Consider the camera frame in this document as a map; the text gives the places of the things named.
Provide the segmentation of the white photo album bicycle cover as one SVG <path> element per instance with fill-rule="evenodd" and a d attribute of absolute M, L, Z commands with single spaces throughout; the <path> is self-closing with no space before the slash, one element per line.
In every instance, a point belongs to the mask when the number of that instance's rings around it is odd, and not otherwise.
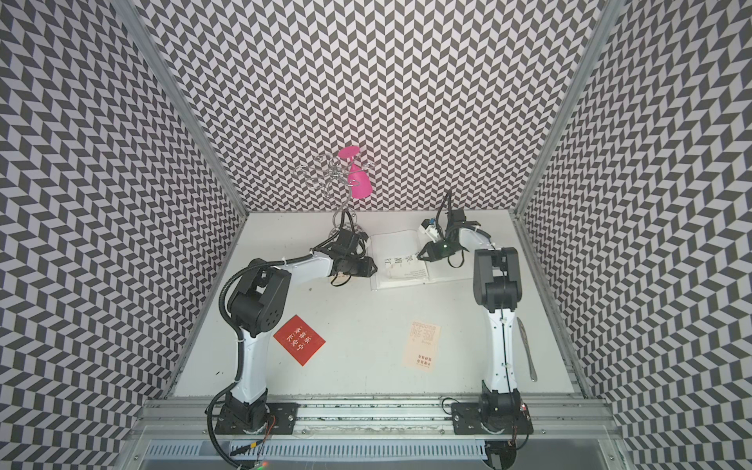
<path fill-rule="evenodd" d="M 369 240 L 368 256 L 377 266 L 370 277 L 372 291 L 413 287 L 471 279 L 472 262 L 468 255 L 460 268 L 452 268 L 446 260 L 424 262 L 418 252 L 428 242 L 416 230 L 403 230 L 374 235 Z"/>

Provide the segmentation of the white calligraphy card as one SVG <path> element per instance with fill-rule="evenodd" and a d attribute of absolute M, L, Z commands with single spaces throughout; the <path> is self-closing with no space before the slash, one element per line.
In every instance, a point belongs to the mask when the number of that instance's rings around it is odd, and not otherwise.
<path fill-rule="evenodd" d="M 423 260 L 419 260 L 417 255 L 385 258 L 384 275 L 388 281 L 395 282 L 425 281 L 429 279 L 426 264 Z"/>

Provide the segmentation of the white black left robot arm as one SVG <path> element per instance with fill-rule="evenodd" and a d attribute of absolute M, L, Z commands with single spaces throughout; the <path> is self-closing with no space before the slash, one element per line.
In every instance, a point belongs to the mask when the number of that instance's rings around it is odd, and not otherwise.
<path fill-rule="evenodd" d="M 377 273 L 366 254 L 368 235 L 343 209 L 339 223 L 321 243 L 299 258 L 255 258 L 224 284 L 219 314 L 237 340 L 237 366 L 231 384 L 206 409 L 208 428 L 221 435 L 260 434 L 271 427 L 268 403 L 268 350 L 292 287 L 344 275 L 370 278 Z"/>

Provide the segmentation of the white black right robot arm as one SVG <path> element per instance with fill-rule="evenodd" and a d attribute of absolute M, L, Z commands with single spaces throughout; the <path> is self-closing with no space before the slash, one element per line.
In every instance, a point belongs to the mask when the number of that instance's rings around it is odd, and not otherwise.
<path fill-rule="evenodd" d="M 429 241 L 418 252 L 423 262 L 449 260 L 459 254 L 473 257 L 472 291 L 475 303 L 486 312 L 490 357 L 481 382 L 477 408 L 484 430 L 491 434 L 514 433 L 524 417 L 513 365 L 516 309 L 522 299 L 519 254 L 497 246 L 490 233 L 470 221 L 463 209 L 452 206 L 448 190 L 432 219 L 421 224 Z"/>

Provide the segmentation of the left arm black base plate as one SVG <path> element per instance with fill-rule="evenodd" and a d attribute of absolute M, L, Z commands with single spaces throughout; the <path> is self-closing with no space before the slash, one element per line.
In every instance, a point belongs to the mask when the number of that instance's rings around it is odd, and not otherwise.
<path fill-rule="evenodd" d="M 270 426 L 272 436 L 292 435 L 299 409 L 298 403 L 231 403 L 221 407 L 213 430 L 218 435 L 262 435 Z"/>

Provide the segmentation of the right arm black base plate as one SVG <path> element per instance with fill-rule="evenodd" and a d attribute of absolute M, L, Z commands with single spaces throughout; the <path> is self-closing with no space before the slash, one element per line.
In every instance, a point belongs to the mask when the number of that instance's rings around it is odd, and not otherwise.
<path fill-rule="evenodd" d="M 482 416 L 477 403 L 451 403 L 450 416 L 456 435 L 528 436 L 534 433 L 532 418 L 524 403 L 510 413 L 492 410 L 488 417 Z"/>

